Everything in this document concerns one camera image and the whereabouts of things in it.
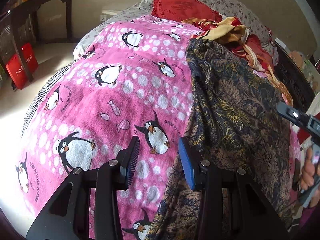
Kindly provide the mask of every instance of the crumpled cloth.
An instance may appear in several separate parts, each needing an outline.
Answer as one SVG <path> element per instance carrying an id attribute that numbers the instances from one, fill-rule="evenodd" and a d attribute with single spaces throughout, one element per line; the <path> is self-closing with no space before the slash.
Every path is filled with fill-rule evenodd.
<path id="1" fill-rule="evenodd" d="M 192 35 L 198 40 L 212 40 L 224 44 L 238 57 L 245 58 L 248 65 L 256 71 L 264 72 L 269 82 L 282 92 L 284 101 L 293 106 L 293 99 L 286 86 L 274 75 L 274 66 L 271 56 L 261 47 L 259 38 L 250 34 L 244 42 L 247 27 L 242 25 L 238 18 L 228 17 L 221 22 L 210 19 L 189 18 L 182 23 L 189 23 L 203 30 L 199 35 Z"/>

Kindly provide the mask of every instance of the penguin print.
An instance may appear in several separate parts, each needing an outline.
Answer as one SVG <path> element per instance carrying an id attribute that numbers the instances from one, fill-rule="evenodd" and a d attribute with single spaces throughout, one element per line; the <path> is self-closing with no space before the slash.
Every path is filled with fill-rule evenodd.
<path id="1" fill-rule="evenodd" d="M 174 77 L 175 74 L 171 68 L 171 66 L 167 63 L 167 61 L 165 60 L 164 58 L 164 62 L 163 61 L 160 61 L 158 63 L 155 63 L 155 62 L 152 62 L 153 64 L 157 65 L 160 72 L 167 76 L 167 77 Z"/>
<path id="2" fill-rule="evenodd" d="M 141 33 L 135 33 L 134 30 L 129 31 L 122 35 L 122 40 L 125 45 L 133 46 L 133 47 L 139 47 L 139 42 L 142 39 Z"/>
<path id="3" fill-rule="evenodd" d="M 57 104 L 59 103 L 59 95 L 60 95 L 60 91 L 59 91 L 60 85 L 58 86 L 58 88 L 53 92 L 53 94 L 48 98 L 44 109 L 45 110 L 52 110 L 54 109 Z"/>
<path id="4" fill-rule="evenodd" d="M 95 75 L 96 80 L 98 81 L 100 86 L 102 86 L 102 83 L 115 85 L 121 69 L 122 69 L 121 65 L 105 66 L 96 72 L 96 75 Z"/>
<path id="5" fill-rule="evenodd" d="M 183 25 L 181 25 L 181 24 L 176 24 L 174 27 L 176 27 L 176 28 L 184 28 L 184 26 Z"/>
<path id="6" fill-rule="evenodd" d="M 74 137 L 77 133 L 79 132 L 70 133 L 61 140 L 58 146 L 58 152 L 67 173 L 70 173 L 76 167 L 81 167 L 84 171 L 87 171 L 90 168 L 92 151 L 96 147 L 93 140 L 88 141 Z"/>
<path id="7" fill-rule="evenodd" d="M 148 233 L 149 227 L 151 225 L 147 212 L 143 208 L 141 209 L 144 213 L 143 220 L 138 220 L 134 222 L 134 224 L 132 225 L 132 228 L 122 228 L 123 231 L 129 234 L 133 234 L 137 240 L 145 239 Z"/>
<path id="8" fill-rule="evenodd" d="M 146 141 L 151 148 L 151 154 L 164 154 L 170 148 L 170 142 L 165 131 L 159 124 L 156 112 L 153 112 L 155 113 L 154 121 L 147 121 L 144 127 L 134 126 L 138 131 L 144 133 Z"/>
<path id="9" fill-rule="evenodd" d="M 181 38 L 178 34 L 175 34 L 175 33 L 170 33 L 170 34 L 167 34 L 168 36 L 170 36 L 171 38 L 175 39 L 176 41 L 181 41 Z"/>
<path id="10" fill-rule="evenodd" d="M 91 58 L 92 56 L 94 56 L 96 54 L 96 52 L 94 51 L 94 45 L 93 45 L 93 49 L 89 50 L 85 55 L 83 55 L 82 57 L 84 59 L 88 59 Z"/>
<path id="11" fill-rule="evenodd" d="M 19 163 L 18 167 L 16 166 L 16 171 L 18 173 L 18 180 L 20 183 L 20 188 L 24 193 L 28 193 L 29 191 L 29 178 L 27 171 L 27 153 L 26 159 L 24 162 Z"/>

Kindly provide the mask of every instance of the red cushion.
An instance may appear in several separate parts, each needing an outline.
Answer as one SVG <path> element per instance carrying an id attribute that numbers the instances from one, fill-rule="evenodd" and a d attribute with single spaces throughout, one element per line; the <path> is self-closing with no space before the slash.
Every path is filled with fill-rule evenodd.
<path id="1" fill-rule="evenodd" d="M 222 21 L 218 12 L 198 0 L 154 0 L 151 15 L 177 22 L 191 17 Z"/>

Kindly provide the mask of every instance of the floor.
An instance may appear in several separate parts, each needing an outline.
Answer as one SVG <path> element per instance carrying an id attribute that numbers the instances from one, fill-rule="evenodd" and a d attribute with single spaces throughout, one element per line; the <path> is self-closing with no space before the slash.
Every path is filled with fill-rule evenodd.
<path id="1" fill-rule="evenodd" d="M 39 67 L 33 74 L 34 81 L 27 83 L 23 90 L 14 92 L 11 88 L 11 80 L 7 80 L 0 89 L 0 138 L 2 142 L 0 154 L 1 162 L 5 164 L 0 169 L 0 207 L 23 236 L 26 236 L 35 217 L 26 209 L 21 191 L 13 188 L 11 181 L 4 178 L 17 177 L 13 155 L 20 150 L 20 130 L 32 100 L 57 70 L 73 60 L 72 52 L 75 46 L 76 44 L 73 43 L 36 46 L 34 53 Z"/>

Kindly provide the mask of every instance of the dark wooden furniture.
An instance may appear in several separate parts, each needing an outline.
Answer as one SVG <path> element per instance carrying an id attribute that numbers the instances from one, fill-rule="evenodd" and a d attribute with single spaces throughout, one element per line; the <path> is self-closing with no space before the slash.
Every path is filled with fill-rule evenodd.
<path id="1" fill-rule="evenodd" d="M 31 82 L 33 80 L 33 76 L 28 69 L 28 65 L 26 60 L 23 57 L 21 47 L 23 46 L 23 42 L 19 38 L 18 29 L 26 22 L 29 15 L 32 15 L 33 19 L 36 19 L 36 11 L 40 8 L 40 6 L 50 0 L 28 0 L 16 8 L 12 9 L 10 13 L 8 13 L 4 18 L 0 20 L 0 29 L 7 28 L 6 32 L 10 35 L 14 49 L 17 53 L 18 59 L 21 62 L 22 68 Z M 60 0 L 63 3 L 66 3 L 66 26 L 67 26 L 67 38 L 66 39 L 58 39 L 53 42 L 73 42 L 72 37 L 72 26 L 71 26 L 71 6 L 72 0 Z M 37 21 L 34 21 L 34 33 L 36 36 L 36 40 L 39 41 Z M 5 66 L 4 62 L 0 58 L 0 64 Z"/>
<path id="2" fill-rule="evenodd" d="M 288 89 L 293 99 L 293 107 L 306 112 L 311 105 L 315 93 L 297 65 L 288 54 L 277 45 L 279 63 L 275 66 L 275 75 Z"/>

